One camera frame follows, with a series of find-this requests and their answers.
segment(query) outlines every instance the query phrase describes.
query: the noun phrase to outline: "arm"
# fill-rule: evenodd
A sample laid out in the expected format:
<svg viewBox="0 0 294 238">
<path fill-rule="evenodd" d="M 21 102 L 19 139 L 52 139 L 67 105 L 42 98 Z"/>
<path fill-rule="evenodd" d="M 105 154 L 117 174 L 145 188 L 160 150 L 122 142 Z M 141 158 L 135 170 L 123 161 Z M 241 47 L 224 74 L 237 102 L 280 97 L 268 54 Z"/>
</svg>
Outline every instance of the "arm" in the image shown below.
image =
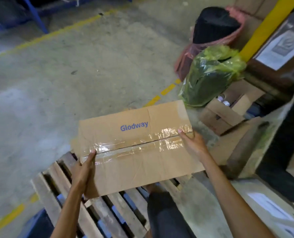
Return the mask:
<svg viewBox="0 0 294 238">
<path fill-rule="evenodd" d="M 50 238 L 76 237 L 82 194 L 86 189 L 90 172 L 94 172 L 93 160 L 95 155 L 94 150 L 93 153 L 89 154 L 83 165 L 78 160 L 73 167 L 72 185 Z"/>
<path fill-rule="evenodd" d="M 202 136 L 195 132 L 195 137 L 191 139 L 183 131 L 178 132 L 187 150 L 196 155 L 203 164 L 233 237 L 275 238 L 220 170 L 208 152 Z"/>
</svg>

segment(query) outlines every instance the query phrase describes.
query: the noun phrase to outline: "open cardboard box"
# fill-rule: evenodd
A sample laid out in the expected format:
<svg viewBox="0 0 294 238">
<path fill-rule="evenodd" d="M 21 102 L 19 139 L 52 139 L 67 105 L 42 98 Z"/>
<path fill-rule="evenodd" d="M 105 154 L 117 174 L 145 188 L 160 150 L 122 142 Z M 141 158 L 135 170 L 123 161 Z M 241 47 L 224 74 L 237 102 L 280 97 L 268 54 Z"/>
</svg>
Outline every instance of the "open cardboard box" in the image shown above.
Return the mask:
<svg viewBox="0 0 294 238">
<path fill-rule="evenodd" d="M 226 106 L 214 98 L 200 114 L 200 121 L 217 135 L 222 135 L 230 128 L 244 120 L 243 115 L 252 103 L 264 92 L 250 83 L 240 80 L 232 83 L 223 93 L 224 100 L 230 103 Z"/>
<path fill-rule="evenodd" d="M 71 148 L 83 162 L 97 150 L 87 198 L 108 195 L 204 170 L 177 130 L 193 135 L 181 100 L 81 120 Z"/>
</svg>

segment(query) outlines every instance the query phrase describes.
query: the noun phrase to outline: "pink plastic bag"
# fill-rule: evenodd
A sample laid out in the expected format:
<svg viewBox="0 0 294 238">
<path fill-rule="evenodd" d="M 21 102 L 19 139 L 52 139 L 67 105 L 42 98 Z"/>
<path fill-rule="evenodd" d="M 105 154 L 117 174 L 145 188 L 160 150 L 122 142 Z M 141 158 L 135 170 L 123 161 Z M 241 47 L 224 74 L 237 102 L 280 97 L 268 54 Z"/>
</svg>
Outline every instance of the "pink plastic bag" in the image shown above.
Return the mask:
<svg viewBox="0 0 294 238">
<path fill-rule="evenodd" d="M 223 44 L 229 45 L 232 41 L 234 41 L 237 36 L 239 36 L 240 32 L 242 31 L 244 24 L 245 24 L 245 16 L 244 14 L 237 10 L 235 7 L 226 7 L 226 10 L 230 12 L 230 16 L 235 18 L 240 24 L 240 28 L 237 29 L 235 32 L 231 33 L 230 35 L 208 43 L 203 44 L 194 44 L 190 43 L 181 53 L 178 60 L 175 63 L 175 72 L 177 73 L 179 79 L 183 81 L 185 77 L 189 73 L 189 69 L 191 63 L 195 56 L 197 56 L 202 50 L 204 50 L 208 46 L 216 45 L 216 44 Z M 191 40 L 193 39 L 193 30 L 191 32 Z"/>
</svg>

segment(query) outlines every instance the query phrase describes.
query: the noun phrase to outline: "green plastic bag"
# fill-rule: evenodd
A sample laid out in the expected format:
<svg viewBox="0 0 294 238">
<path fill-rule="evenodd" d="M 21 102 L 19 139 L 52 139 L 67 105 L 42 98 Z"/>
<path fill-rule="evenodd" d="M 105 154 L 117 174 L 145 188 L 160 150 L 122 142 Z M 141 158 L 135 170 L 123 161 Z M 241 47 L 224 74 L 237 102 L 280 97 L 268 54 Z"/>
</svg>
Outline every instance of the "green plastic bag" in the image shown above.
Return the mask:
<svg viewBox="0 0 294 238">
<path fill-rule="evenodd" d="M 240 80 L 245 68 L 237 50 L 224 45 L 209 46 L 194 58 L 179 97 L 186 105 L 204 106 Z"/>
</svg>

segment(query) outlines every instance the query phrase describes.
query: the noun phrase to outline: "black pants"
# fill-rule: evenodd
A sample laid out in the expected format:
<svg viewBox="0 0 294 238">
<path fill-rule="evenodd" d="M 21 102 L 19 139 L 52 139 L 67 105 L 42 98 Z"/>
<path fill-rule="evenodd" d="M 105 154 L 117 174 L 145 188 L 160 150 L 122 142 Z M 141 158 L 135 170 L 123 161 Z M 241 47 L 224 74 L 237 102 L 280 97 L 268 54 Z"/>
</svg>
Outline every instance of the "black pants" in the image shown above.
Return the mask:
<svg viewBox="0 0 294 238">
<path fill-rule="evenodd" d="M 151 193 L 147 212 L 153 238 L 196 238 L 169 192 Z"/>
</svg>

